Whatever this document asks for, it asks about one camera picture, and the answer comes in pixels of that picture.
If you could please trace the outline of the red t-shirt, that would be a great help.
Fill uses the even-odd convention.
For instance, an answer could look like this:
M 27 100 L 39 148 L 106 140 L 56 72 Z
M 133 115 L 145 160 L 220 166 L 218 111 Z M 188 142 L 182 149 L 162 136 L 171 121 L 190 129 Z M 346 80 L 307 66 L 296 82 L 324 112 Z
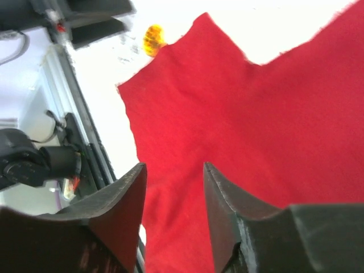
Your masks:
M 205 162 L 278 207 L 363 201 L 363 2 L 265 65 L 200 15 L 119 86 L 147 164 L 147 272 L 213 272 Z

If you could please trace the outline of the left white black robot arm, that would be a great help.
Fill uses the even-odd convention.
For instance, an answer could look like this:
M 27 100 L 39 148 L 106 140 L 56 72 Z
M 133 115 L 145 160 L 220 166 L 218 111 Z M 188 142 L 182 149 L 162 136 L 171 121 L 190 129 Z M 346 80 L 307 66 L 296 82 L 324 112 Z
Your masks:
M 135 12 L 131 1 L 1 1 L 1 31 L 44 27 L 52 42 L 66 33 L 75 49 L 125 32 L 118 16 Z

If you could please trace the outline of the round gold brooch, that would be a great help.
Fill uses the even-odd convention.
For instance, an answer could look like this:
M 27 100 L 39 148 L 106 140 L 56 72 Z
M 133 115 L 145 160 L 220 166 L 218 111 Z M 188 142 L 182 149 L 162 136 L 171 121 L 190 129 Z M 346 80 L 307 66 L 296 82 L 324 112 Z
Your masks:
M 149 26 L 143 37 L 142 48 L 147 56 L 155 57 L 161 48 L 166 46 L 164 30 L 158 24 Z

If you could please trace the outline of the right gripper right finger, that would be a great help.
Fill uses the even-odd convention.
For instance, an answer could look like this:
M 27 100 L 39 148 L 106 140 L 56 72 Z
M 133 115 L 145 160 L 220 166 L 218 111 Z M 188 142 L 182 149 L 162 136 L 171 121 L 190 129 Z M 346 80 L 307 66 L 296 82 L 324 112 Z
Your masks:
M 272 206 L 204 165 L 216 272 L 362 272 L 363 205 Z

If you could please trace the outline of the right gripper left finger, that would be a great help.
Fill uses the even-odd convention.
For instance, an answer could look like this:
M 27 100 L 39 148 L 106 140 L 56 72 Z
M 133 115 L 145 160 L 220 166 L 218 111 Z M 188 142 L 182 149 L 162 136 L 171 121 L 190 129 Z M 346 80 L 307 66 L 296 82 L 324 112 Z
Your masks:
M 144 272 L 139 229 L 147 167 L 56 214 L 1 207 L 2 272 Z

